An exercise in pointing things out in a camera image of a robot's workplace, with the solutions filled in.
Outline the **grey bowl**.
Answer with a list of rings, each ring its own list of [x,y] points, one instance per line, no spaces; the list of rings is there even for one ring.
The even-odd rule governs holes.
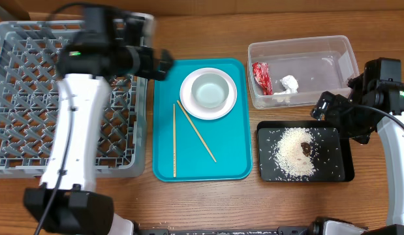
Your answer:
[[[191,93],[196,103],[204,108],[222,105],[229,94],[226,80],[214,73],[202,74],[192,84]]]

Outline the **brown food scrap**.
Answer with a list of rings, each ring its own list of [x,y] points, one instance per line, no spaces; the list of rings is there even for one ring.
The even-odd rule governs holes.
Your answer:
[[[302,152],[306,157],[310,157],[312,154],[311,145],[308,142],[302,142],[301,144]]]

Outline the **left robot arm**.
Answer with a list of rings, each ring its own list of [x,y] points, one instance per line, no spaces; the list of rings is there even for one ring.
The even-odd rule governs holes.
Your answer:
[[[132,235],[132,221],[114,211],[109,196],[96,193],[95,158],[104,107],[113,79],[135,75],[166,78],[174,60],[155,58],[145,41],[154,17],[108,5],[83,3],[84,27],[63,47],[56,63],[58,114],[48,166],[23,204],[37,230],[58,234]]]

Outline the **white tissue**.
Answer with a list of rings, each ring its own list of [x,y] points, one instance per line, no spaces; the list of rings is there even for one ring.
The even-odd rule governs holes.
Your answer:
[[[290,100],[289,97],[284,97],[284,95],[295,94],[298,92],[298,81],[293,77],[293,75],[287,75],[280,79],[281,84],[285,88],[282,92],[275,92],[273,95],[275,96],[275,100],[277,102],[288,102]]]

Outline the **pink small plate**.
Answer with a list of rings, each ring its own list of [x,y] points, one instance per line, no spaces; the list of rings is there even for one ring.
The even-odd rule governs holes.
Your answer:
[[[135,24],[141,46],[152,47],[153,35],[155,32],[155,17],[151,14],[133,12],[132,22]]]

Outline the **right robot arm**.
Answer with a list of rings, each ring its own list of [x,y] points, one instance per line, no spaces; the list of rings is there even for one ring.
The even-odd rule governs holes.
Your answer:
[[[342,137],[367,144],[376,132],[382,141],[388,177],[386,226],[366,230],[337,219],[318,218],[310,234],[404,234],[404,83],[401,61],[378,58],[365,64],[361,75],[347,82],[348,97],[321,94],[311,117],[339,129]]]

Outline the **large white plate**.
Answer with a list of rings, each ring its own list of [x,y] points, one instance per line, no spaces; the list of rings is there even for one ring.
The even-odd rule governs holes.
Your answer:
[[[216,108],[204,108],[196,103],[191,87],[196,78],[202,74],[214,73],[222,76],[228,86],[229,94],[226,101]],[[236,104],[238,92],[233,79],[224,71],[215,68],[202,68],[191,72],[183,81],[179,91],[180,101],[184,109],[192,116],[203,120],[214,120],[226,116]]]

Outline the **red snack wrapper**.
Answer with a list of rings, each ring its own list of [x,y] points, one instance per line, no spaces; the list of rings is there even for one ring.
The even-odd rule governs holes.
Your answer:
[[[257,84],[261,87],[263,95],[272,95],[272,81],[267,63],[256,62],[252,65],[253,76]]]

